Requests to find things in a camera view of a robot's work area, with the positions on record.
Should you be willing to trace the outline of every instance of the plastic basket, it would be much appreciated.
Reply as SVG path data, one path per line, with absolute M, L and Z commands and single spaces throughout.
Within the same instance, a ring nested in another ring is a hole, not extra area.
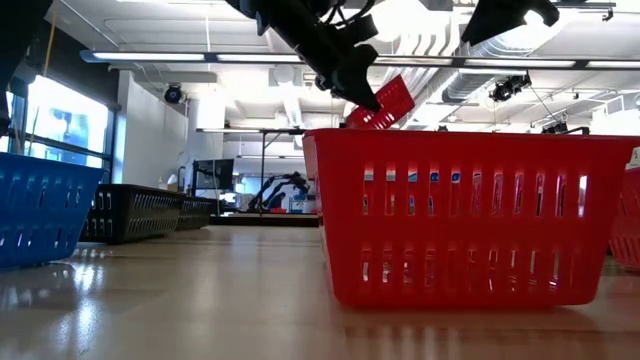
M 0 154 L 0 266 L 70 256 L 103 170 Z
M 622 184 L 611 251 L 620 265 L 640 270 L 640 169 L 627 170 Z
M 82 241 L 121 244 L 176 230 L 185 195 L 137 185 L 100 185 Z
M 215 203 L 212 199 L 187 197 L 182 204 L 182 211 L 176 231 L 195 230 L 208 226 Z
M 590 302 L 639 143 L 308 131 L 307 175 L 336 298 L 396 308 Z
M 376 93 L 376 99 L 382 106 L 382 110 L 374 113 L 363 107 L 358 107 L 347 117 L 347 127 L 350 129 L 388 129 L 415 107 L 413 98 L 400 75 L 380 88 Z

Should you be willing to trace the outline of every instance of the black basket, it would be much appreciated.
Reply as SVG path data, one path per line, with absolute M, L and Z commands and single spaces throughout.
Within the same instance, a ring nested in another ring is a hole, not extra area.
M 176 230 L 185 195 L 136 185 L 100 185 L 81 241 L 121 244 Z
M 187 197 L 182 205 L 176 230 L 195 230 L 209 225 L 211 214 L 216 210 L 215 200 Z

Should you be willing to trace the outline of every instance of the red object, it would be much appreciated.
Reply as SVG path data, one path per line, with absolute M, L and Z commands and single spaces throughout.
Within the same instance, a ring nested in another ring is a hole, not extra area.
M 413 110 L 416 105 L 400 75 L 380 88 L 376 93 L 376 99 L 382 106 L 382 110 L 374 113 L 363 107 L 358 107 L 347 117 L 347 127 L 350 129 L 388 129 Z
M 613 222 L 611 251 L 620 265 L 640 270 L 640 169 L 628 170 Z
M 597 290 L 640 138 L 311 130 L 336 298 L 357 307 L 544 307 Z M 581 196 L 581 182 L 586 190 Z

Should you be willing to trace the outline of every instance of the red plastic piece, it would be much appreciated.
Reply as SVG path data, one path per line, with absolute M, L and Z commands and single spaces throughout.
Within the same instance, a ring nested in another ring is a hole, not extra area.
M 640 169 L 627 170 L 610 245 L 620 265 L 640 270 Z
M 640 138 L 305 134 L 327 269 L 355 307 L 545 307 L 597 290 Z
M 388 129 L 413 110 L 416 105 L 400 75 L 380 88 L 376 93 L 376 99 L 382 106 L 382 110 L 374 113 L 363 107 L 358 107 L 347 117 L 347 127 L 350 129 Z

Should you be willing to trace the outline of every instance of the blue basket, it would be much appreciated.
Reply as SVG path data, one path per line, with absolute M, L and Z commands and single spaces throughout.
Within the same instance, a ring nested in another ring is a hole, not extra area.
M 0 154 L 0 267 L 70 256 L 103 170 Z

